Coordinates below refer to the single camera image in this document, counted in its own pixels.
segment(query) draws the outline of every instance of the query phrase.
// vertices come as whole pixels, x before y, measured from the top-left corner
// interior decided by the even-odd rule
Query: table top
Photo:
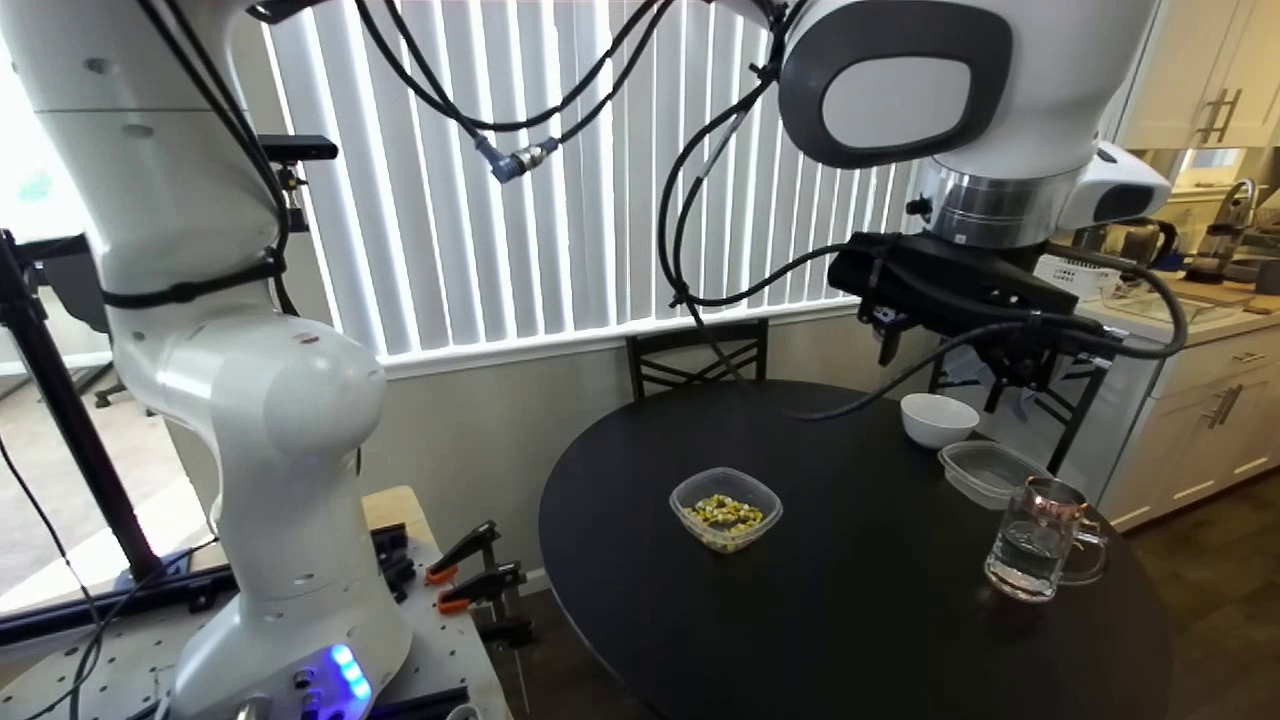
[[[592,651],[658,716],[1164,716],[1171,630],[1110,543],[1107,575],[1048,609],[1001,601],[990,514],[901,435],[895,403],[819,384],[711,384],[628,403],[557,463],[540,540]],[[783,519],[740,557],[699,550],[666,494],[740,468]]]

